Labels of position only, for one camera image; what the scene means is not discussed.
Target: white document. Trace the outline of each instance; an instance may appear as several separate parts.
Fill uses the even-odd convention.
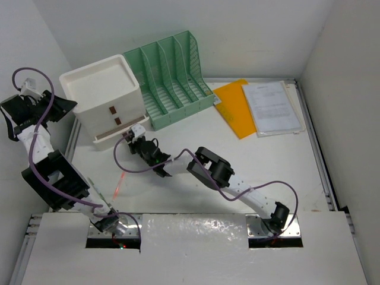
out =
[[[243,90],[259,137],[303,129],[282,82],[243,85]]]

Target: green plastic organizer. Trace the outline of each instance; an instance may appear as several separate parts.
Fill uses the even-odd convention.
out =
[[[123,55],[155,130],[213,105],[215,95],[203,80],[197,40],[189,31]]]

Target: tabletop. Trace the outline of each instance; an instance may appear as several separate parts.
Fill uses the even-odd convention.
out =
[[[212,90],[229,82],[208,83]],[[294,84],[286,84],[296,112],[305,123]],[[97,151],[85,128],[77,126],[73,165],[91,178],[106,200],[111,201],[122,170],[113,160],[113,149]],[[204,146],[230,162],[235,173],[250,186],[273,180],[291,184],[299,196],[299,211],[328,211],[324,187],[309,139],[310,130],[258,138],[252,134],[239,140],[214,107],[203,110],[159,131],[147,130],[148,140],[157,138],[161,151],[176,156],[183,148],[196,151]],[[147,165],[129,153],[128,146],[117,149],[121,165],[145,169]],[[295,207],[292,191],[284,185],[270,185],[259,191]],[[190,174],[161,178],[154,172],[126,174],[112,205],[132,213],[252,213],[240,201],[228,202],[217,191],[206,188]]]

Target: white panel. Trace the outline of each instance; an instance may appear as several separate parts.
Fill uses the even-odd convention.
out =
[[[203,72],[298,77],[333,0],[33,0],[73,68],[190,30]]]
[[[0,102],[14,95],[12,72],[19,67],[35,67],[47,73],[63,95],[58,77],[70,70],[57,42],[31,0],[0,1]],[[21,72],[17,84],[27,77],[37,80],[37,88],[48,88],[45,80],[33,72]],[[64,151],[72,117],[49,125],[54,146]],[[0,115],[0,284],[8,284],[18,251],[23,242],[30,214],[47,210],[46,204],[22,180],[27,153],[21,142],[8,139],[5,121]]]
[[[380,284],[378,216],[380,2],[339,0],[302,77],[341,205],[348,205],[371,284]]]
[[[366,284],[344,213],[299,222],[303,248],[248,249],[243,215],[145,214],[139,254],[86,249],[86,217],[48,213],[23,284]]]
[[[215,89],[225,84],[209,86]],[[302,114],[294,84],[288,87],[297,112]],[[265,138],[252,134],[239,140],[218,111],[211,107],[159,131],[147,131],[145,135],[149,140],[156,137],[161,151],[173,156],[185,147],[193,152],[200,146],[207,147],[229,161],[235,173],[248,185],[283,180],[297,191],[300,211],[328,211],[307,131]],[[112,154],[113,148],[97,151],[86,130],[81,128],[72,163],[84,177],[94,181],[109,201],[122,173]],[[119,146],[117,155],[121,165],[127,169],[147,168],[125,144]],[[270,185],[260,191],[291,210],[295,207],[294,195],[284,185]],[[240,201],[223,199],[218,192],[207,188],[189,173],[172,178],[161,178],[154,172],[127,174],[113,205],[118,210],[135,213],[252,212]]]

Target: white wall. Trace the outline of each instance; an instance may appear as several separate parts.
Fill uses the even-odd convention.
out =
[[[380,284],[380,2],[336,0],[302,76],[332,182]]]
[[[33,0],[73,68],[190,30],[212,77],[299,77],[333,0]]]
[[[0,1],[0,101],[16,93],[12,87],[12,72],[30,66],[49,75],[57,94],[63,95],[58,77],[70,70],[70,65],[51,35],[31,0]],[[17,83],[26,76],[37,80],[37,87],[47,88],[42,77],[20,73]],[[69,137],[72,117],[51,125],[53,144],[61,150]],[[18,251],[24,239],[30,214],[44,212],[48,207],[22,180],[27,167],[27,155],[22,143],[8,139],[5,121],[0,115],[0,284],[8,284]]]

